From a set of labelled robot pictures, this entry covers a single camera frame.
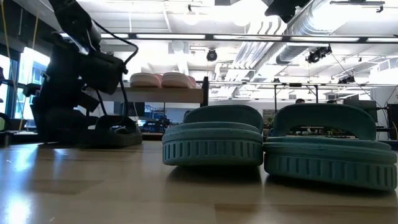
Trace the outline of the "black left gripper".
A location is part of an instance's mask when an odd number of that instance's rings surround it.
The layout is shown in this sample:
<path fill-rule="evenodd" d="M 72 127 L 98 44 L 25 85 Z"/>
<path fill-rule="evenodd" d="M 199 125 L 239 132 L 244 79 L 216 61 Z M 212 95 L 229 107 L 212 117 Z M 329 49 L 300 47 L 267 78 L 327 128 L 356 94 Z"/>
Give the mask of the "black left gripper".
<path fill-rule="evenodd" d="M 75 44 L 61 42 L 54 45 L 39 95 L 32 101 L 32 111 L 39 113 L 40 133 L 65 128 L 88 129 L 95 125 L 94 116 L 73 110 L 81 106 L 92 112 L 100 104 L 83 92 L 86 85 L 80 78 L 81 56 Z"/>

